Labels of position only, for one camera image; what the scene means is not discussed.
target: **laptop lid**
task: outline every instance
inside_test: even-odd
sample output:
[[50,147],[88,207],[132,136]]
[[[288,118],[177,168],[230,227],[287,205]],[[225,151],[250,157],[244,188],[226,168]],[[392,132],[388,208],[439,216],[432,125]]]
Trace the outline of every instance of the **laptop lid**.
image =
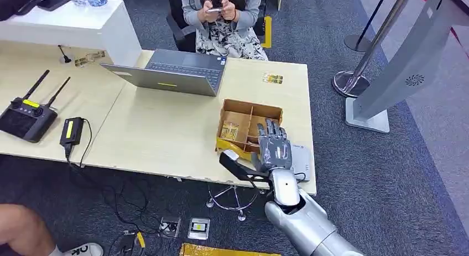
[[203,76],[146,70],[111,64],[100,64],[138,87],[215,97],[216,93]]

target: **white desk shelf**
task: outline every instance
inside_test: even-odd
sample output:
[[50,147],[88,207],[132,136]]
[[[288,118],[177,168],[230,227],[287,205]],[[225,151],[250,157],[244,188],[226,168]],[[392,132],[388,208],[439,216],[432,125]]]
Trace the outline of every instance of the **white desk shelf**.
[[68,2],[52,12],[35,7],[0,22],[0,30],[0,40],[105,50],[116,65],[134,66],[142,52],[122,0],[84,8]]

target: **laptop keyboard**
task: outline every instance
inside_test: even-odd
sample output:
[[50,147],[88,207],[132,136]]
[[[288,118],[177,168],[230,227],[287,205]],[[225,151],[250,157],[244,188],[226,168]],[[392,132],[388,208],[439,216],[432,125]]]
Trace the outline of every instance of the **laptop keyboard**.
[[204,69],[204,68],[195,68],[195,67],[186,67],[170,64],[158,64],[156,62],[150,62],[147,69],[157,70],[157,71],[166,71],[166,72],[177,72],[179,74],[188,74],[188,75],[199,75],[204,76],[209,81],[213,89],[217,89],[218,81],[220,80],[221,71]]

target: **chrome stool leg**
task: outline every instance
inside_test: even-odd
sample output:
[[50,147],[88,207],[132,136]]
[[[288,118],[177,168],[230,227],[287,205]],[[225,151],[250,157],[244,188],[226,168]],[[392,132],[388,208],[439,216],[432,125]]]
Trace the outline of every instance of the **chrome stool leg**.
[[[238,197],[238,192],[236,190],[237,186],[234,186],[234,185],[231,185],[227,188],[225,188],[224,190],[222,190],[221,192],[219,192],[217,195],[212,195],[212,192],[210,191],[210,186],[209,186],[209,195],[210,195],[210,198],[209,200],[205,203],[205,205],[208,207],[208,208],[212,208],[214,207],[214,205],[217,205],[218,207],[224,209],[224,210],[229,210],[229,211],[238,211],[239,212],[239,215],[238,215],[238,220],[239,221],[244,221],[246,220],[246,213],[243,211],[244,209],[248,208],[249,206],[251,206],[251,204],[256,200],[259,192],[255,192],[255,194],[253,195],[253,197],[251,198],[251,200],[249,201],[249,203],[245,206],[241,206],[241,203],[239,201],[239,197]],[[234,197],[236,199],[236,204],[237,204],[237,207],[225,207],[225,206],[222,206],[218,203],[218,201],[216,200],[218,197],[220,197],[221,195],[225,194],[226,192],[228,192],[229,190],[233,189],[234,191]]]
[[234,196],[236,198],[236,203],[238,204],[238,208],[240,208],[239,209],[238,220],[239,221],[244,221],[244,220],[246,220],[246,215],[243,213],[243,210],[241,209],[241,204],[239,204],[239,198],[238,198],[238,192],[236,191],[236,186],[234,186],[233,189],[234,189]]

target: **black office chair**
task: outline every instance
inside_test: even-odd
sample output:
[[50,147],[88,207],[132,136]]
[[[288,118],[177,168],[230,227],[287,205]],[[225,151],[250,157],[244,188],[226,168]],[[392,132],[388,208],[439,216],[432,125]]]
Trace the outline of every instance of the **black office chair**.
[[[195,32],[184,35],[183,29],[188,26],[184,20],[183,2],[181,0],[169,0],[170,12],[166,16],[171,31],[173,32],[174,42],[180,51],[195,52]],[[256,35],[265,35],[265,10],[267,0],[261,0],[259,6],[259,17],[253,29]]]

